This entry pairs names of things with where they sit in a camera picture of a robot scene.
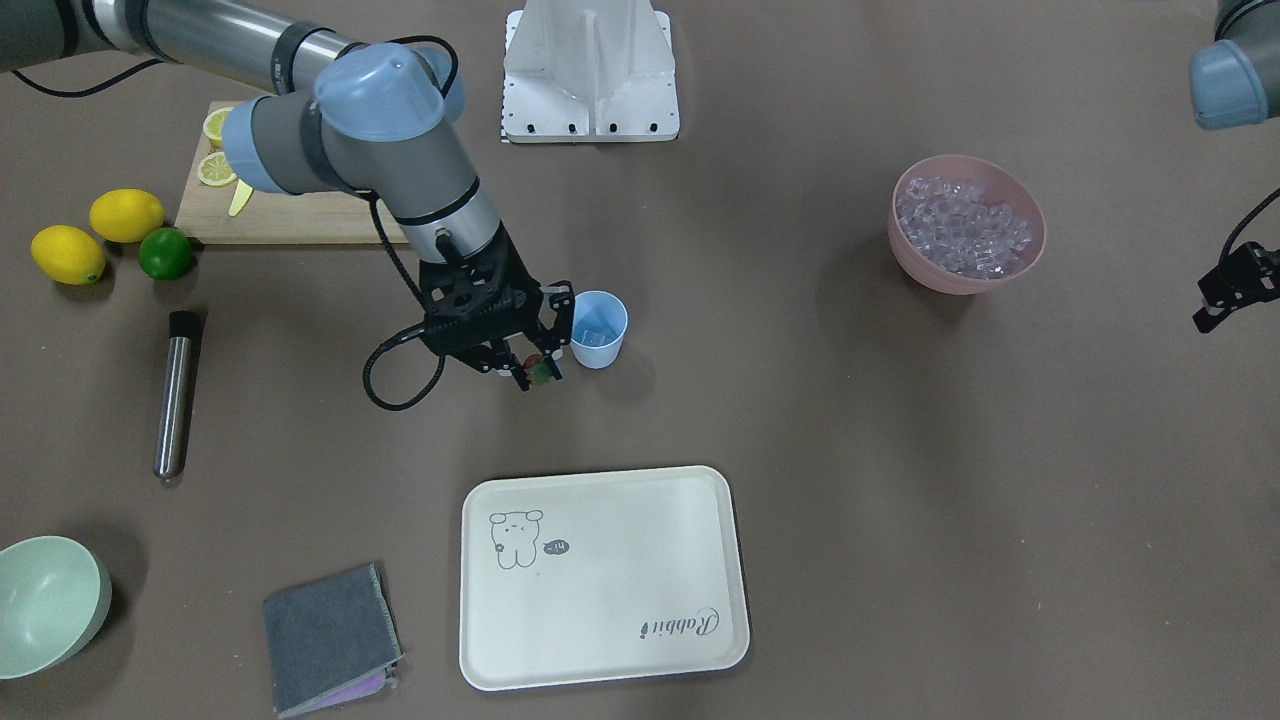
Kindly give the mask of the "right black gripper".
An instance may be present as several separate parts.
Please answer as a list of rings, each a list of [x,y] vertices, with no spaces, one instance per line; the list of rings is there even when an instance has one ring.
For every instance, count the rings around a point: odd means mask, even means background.
[[[576,304],[572,283],[540,286],[504,225],[468,256],[444,231],[436,233],[435,250],[444,261],[421,261],[419,266],[426,297],[425,345],[476,372],[504,373],[521,392],[529,392],[529,373],[509,345],[511,337],[522,337],[539,350],[550,378],[563,380],[561,361],[571,341]],[[545,327],[541,305],[550,318]]]

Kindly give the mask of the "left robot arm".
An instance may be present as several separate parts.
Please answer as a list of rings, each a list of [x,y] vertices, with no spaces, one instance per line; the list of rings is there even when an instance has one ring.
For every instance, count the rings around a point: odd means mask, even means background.
[[[1279,115],[1279,3],[1219,1],[1213,42],[1189,64],[1194,118],[1207,131]]]

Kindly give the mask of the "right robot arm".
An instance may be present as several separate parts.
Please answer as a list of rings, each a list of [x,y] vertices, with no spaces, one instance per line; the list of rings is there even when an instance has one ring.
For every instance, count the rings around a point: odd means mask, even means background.
[[[365,201],[383,245],[389,211],[419,269],[390,260],[421,322],[383,341],[495,372],[521,389],[562,378],[572,284],[534,279],[452,122],[465,105],[454,49],[436,36],[362,44],[241,1],[5,1],[3,69],[116,50],[262,91],[234,108],[223,147],[261,192]]]

